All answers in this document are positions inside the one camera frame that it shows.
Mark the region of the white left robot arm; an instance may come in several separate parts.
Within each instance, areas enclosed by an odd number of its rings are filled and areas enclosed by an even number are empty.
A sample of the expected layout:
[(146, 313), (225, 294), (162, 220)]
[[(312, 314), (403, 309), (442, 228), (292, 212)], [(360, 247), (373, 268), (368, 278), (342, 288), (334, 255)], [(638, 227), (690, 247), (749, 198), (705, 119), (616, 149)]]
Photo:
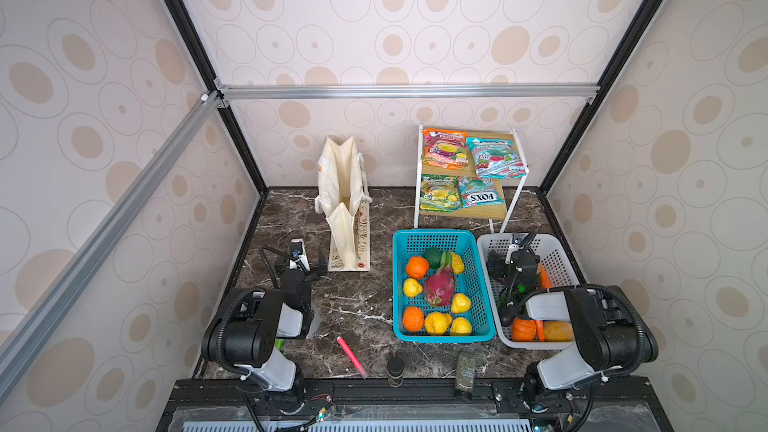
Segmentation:
[(315, 316), (312, 283), (327, 272), (327, 264), (311, 267), (302, 239), (293, 239), (286, 252), (261, 246), (258, 253), (273, 287), (230, 290), (202, 337), (201, 356), (249, 389), (300, 399), (304, 377), (277, 342), (308, 335)]

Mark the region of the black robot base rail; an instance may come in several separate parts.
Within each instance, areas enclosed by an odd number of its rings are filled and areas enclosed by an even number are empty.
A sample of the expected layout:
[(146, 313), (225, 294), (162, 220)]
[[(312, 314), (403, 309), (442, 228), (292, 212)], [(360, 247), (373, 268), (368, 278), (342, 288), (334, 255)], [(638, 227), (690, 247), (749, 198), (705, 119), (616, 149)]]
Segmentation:
[(649, 379), (553, 392), (528, 408), (518, 379), (478, 379), (463, 396), (451, 378), (310, 379), (300, 405), (236, 380), (182, 380), (160, 431), (669, 431)]

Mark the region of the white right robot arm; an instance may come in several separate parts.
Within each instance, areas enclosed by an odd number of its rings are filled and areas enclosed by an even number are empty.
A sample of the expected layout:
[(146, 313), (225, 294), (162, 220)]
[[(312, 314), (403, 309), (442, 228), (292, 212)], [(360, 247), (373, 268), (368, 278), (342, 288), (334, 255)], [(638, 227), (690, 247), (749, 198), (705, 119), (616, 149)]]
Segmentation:
[(580, 282), (555, 237), (496, 233), (477, 247), (500, 340), (552, 354), (526, 372), (529, 393), (606, 382), (656, 360), (658, 343), (623, 290)]

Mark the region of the pink dragon fruit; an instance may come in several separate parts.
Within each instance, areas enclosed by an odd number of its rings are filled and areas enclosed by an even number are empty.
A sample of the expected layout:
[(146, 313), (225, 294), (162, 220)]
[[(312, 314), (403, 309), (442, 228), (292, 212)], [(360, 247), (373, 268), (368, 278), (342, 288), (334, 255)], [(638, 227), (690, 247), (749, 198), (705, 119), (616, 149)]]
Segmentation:
[(430, 306), (447, 306), (453, 298), (456, 279), (450, 262), (450, 251), (443, 251), (442, 267), (428, 277), (424, 284), (424, 297)]

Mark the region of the cream canvas grocery bag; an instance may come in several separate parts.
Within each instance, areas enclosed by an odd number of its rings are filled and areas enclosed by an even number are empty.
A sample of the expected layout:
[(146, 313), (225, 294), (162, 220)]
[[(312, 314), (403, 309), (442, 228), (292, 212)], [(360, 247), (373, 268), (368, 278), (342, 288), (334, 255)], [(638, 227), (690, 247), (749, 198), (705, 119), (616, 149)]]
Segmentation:
[(353, 137), (338, 143), (327, 137), (317, 161), (318, 195), (314, 206), (330, 228), (329, 269), (370, 269), (370, 204), (364, 156)]

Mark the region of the orange fruits candy bag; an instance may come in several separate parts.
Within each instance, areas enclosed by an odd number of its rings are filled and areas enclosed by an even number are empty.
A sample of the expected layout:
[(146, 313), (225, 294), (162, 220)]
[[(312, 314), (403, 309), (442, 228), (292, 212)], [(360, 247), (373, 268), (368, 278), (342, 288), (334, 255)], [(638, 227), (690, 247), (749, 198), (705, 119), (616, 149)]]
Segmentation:
[(427, 128), (422, 131), (422, 138), (425, 165), (450, 170), (469, 165), (466, 132)]

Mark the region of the yellow toy lemon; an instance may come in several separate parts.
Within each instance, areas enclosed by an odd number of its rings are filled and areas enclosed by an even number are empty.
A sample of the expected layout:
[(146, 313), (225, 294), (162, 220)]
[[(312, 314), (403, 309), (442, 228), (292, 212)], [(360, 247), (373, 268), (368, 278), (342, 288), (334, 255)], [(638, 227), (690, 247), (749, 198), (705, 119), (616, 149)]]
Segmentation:
[(403, 294), (408, 298), (417, 297), (423, 293), (423, 286), (413, 278), (408, 278), (403, 283)]

